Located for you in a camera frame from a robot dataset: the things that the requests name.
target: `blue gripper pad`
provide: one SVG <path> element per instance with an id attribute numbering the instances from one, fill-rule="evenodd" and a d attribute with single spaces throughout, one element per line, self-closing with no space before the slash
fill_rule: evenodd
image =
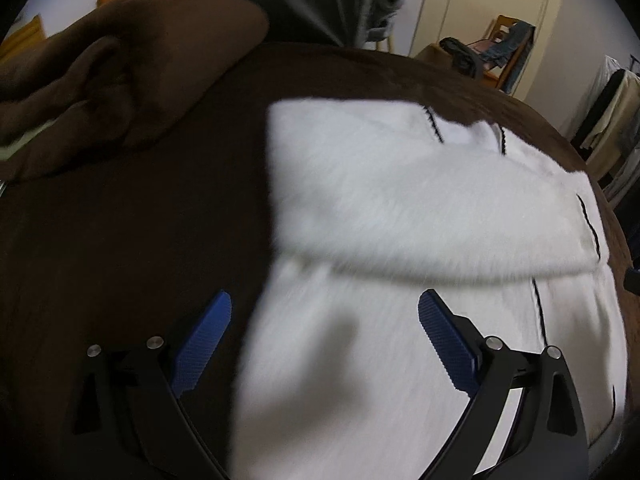
<path id="1" fill-rule="evenodd" d="M 171 389 L 177 399 L 193 390 L 231 321 L 231 296 L 219 292 L 194 325 L 174 359 Z"/>
<path id="2" fill-rule="evenodd" d="M 479 388 L 476 358 L 430 290 L 420 297 L 418 318 L 455 389 L 473 397 Z"/>

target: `green fabric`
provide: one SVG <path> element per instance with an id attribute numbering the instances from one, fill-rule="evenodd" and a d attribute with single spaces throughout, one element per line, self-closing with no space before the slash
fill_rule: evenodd
<path id="1" fill-rule="evenodd" d="M 8 160 L 21 147 L 25 146 L 28 142 L 31 142 L 38 134 L 42 133 L 52 124 L 55 124 L 57 120 L 58 118 L 50 119 L 40 126 L 36 126 L 35 128 L 26 131 L 21 137 L 14 140 L 14 142 L 11 142 L 7 146 L 0 146 L 0 160 Z"/>

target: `metal pin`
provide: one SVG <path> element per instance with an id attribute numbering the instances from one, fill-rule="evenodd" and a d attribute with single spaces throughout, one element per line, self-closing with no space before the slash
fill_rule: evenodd
<path id="1" fill-rule="evenodd" d="M 157 350 L 164 344 L 164 339 L 159 335 L 155 335 L 146 340 L 146 347 L 150 350 Z"/>
<path id="2" fill-rule="evenodd" d="M 86 349 L 86 354 L 89 357 L 97 357 L 98 355 L 100 355 L 100 352 L 102 352 L 102 348 L 100 348 L 100 345 L 91 345 Z"/>
<path id="3" fill-rule="evenodd" d="M 491 350 L 500 350 L 504 346 L 502 339 L 493 335 L 485 339 L 484 342 Z"/>
<path id="4" fill-rule="evenodd" d="M 550 346 L 549 348 L 546 349 L 546 353 L 552 359 L 559 359 L 562 357 L 562 352 L 557 346 Z"/>

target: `fuzzy white fabric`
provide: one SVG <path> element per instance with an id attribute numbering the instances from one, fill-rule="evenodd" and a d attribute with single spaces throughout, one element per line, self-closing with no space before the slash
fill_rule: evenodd
<path id="1" fill-rule="evenodd" d="M 238 371 L 233 478 L 419 478 L 468 401 L 417 319 L 430 286 L 513 349 L 540 352 L 544 326 L 574 378 L 591 468 L 614 447 L 625 333 L 587 177 L 498 126 L 434 122 L 398 102 L 271 108 L 279 256 Z M 479 470 L 517 403 L 512 392 Z"/>

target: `black trim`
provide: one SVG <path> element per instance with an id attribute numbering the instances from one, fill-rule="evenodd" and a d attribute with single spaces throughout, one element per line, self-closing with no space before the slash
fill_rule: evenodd
<path id="1" fill-rule="evenodd" d="M 438 137 L 438 140 L 440 141 L 440 143 L 444 144 L 444 140 L 442 139 L 442 135 L 440 134 L 440 130 L 438 129 L 438 125 L 436 124 L 436 119 L 433 116 L 431 109 L 426 106 L 424 106 L 423 108 L 424 108 L 424 111 L 427 112 L 427 115 L 429 116 L 429 121 L 431 122 L 433 133 L 436 135 L 436 137 Z"/>
<path id="2" fill-rule="evenodd" d="M 580 198 L 580 195 L 576 194 L 578 200 L 580 201 L 580 205 L 582 206 L 582 214 L 584 215 L 584 219 L 587 221 L 587 225 L 589 229 L 591 229 L 591 234 L 593 234 L 593 241 L 596 244 L 596 252 L 598 253 L 598 259 L 601 259 L 600 255 L 600 241 L 598 240 L 598 235 L 596 233 L 596 229 L 593 228 L 591 222 L 589 222 L 589 216 L 587 215 L 587 207 L 584 205 L 584 201 Z"/>
<path id="3" fill-rule="evenodd" d="M 502 138 L 500 139 L 500 153 L 502 153 L 503 155 L 506 155 L 507 154 L 507 136 L 504 133 L 504 128 L 500 126 L 500 124 L 498 124 L 498 128 L 500 128 L 500 131 L 502 132 Z"/>
<path id="4" fill-rule="evenodd" d="M 542 336 L 542 342 L 546 346 L 549 346 L 549 342 L 546 339 L 546 326 L 545 326 L 545 314 L 542 312 L 542 302 L 540 301 L 540 292 L 538 290 L 538 284 L 536 283 L 536 279 L 532 278 L 531 283 L 533 284 L 533 292 L 536 295 L 536 303 L 538 304 L 538 319 L 540 320 L 540 335 Z"/>
<path id="5" fill-rule="evenodd" d="M 613 398 L 613 411 L 611 413 L 611 418 L 609 419 L 609 422 L 603 428 L 603 430 L 598 434 L 598 436 L 589 443 L 589 448 L 591 448 L 593 444 L 595 444 L 597 441 L 600 440 L 600 438 L 606 433 L 609 427 L 613 424 L 613 419 L 616 418 L 616 387 L 612 386 L 611 390 L 612 390 L 612 398 Z"/>

